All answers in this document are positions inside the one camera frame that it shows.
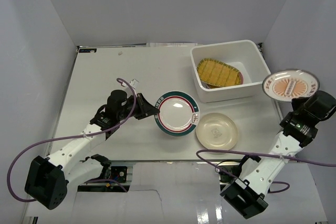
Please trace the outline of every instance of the white plastic bin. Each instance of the white plastic bin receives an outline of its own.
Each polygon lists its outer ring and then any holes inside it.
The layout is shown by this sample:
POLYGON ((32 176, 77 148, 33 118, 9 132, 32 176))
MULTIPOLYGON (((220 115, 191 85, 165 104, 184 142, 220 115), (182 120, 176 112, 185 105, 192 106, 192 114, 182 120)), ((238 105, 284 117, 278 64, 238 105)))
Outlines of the white plastic bin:
POLYGON ((202 102, 216 102, 253 96, 262 91, 262 82, 270 74, 256 44, 250 40, 197 46, 192 48, 190 53, 193 78, 198 96, 202 102), (243 75, 243 84, 218 89, 204 87, 197 73, 197 65, 204 58, 216 59, 237 68, 243 75))

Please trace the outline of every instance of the white plate with orange pattern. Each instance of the white plate with orange pattern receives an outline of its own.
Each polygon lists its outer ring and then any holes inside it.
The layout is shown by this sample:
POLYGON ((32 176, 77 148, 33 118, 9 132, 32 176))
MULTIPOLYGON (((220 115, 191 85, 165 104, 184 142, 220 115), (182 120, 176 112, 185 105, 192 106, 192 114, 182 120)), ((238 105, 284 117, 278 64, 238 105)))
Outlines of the white plate with orange pattern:
POLYGON ((269 97, 283 102, 294 98, 310 97, 320 87, 320 82, 313 74, 299 69, 288 69, 270 74, 262 88, 269 97))

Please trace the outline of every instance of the yellow object in bin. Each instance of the yellow object in bin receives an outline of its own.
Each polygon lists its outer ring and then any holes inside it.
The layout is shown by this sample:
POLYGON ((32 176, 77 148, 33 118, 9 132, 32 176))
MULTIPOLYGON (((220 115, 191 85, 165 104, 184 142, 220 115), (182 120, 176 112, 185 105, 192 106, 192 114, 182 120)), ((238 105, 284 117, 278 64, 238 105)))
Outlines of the yellow object in bin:
POLYGON ((243 84, 242 73, 238 69, 219 60, 205 58, 197 65, 200 80, 210 84, 210 88, 230 87, 243 84))

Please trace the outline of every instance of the green-rimmed plate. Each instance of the green-rimmed plate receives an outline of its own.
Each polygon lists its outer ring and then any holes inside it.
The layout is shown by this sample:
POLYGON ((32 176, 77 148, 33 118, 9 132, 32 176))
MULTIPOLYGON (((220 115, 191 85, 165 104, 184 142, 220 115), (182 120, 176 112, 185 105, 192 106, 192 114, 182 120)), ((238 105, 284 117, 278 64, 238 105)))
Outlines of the green-rimmed plate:
POLYGON ((181 91, 170 91, 162 95, 155 107, 160 110, 155 115, 159 128, 172 136, 184 136, 192 132, 199 120, 200 112, 196 101, 181 91))

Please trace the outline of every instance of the gray wall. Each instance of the gray wall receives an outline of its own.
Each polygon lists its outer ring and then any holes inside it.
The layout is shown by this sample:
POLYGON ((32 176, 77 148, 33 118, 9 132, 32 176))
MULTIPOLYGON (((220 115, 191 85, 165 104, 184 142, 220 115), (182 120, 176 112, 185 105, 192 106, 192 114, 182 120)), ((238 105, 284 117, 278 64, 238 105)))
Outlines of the gray wall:
MULTIPOLYGON (((7 169, 22 149, 50 137, 76 48, 50 0, 0 0, 0 6, 0 220, 15 224, 24 204, 7 190, 7 169)), ((14 167, 21 197, 29 164, 42 150, 14 167)))
MULTIPOLYGON (((265 41, 265 57, 272 71, 309 70, 320 79, 321 90, 336 97, 335 52, 336 0, 287 0, 265 41)), ((287 113, 289 106, 283 106, 283 110, 287 113)), ((336 163, 335 125, 336 115, 318 124, 316 139, 300 156, 336 163)), ((328 220, 336 223, 336 169, 310 169, 328 220)))
POLYGON ((51 0, 76 45, 264 41, 286 0, 51 0))

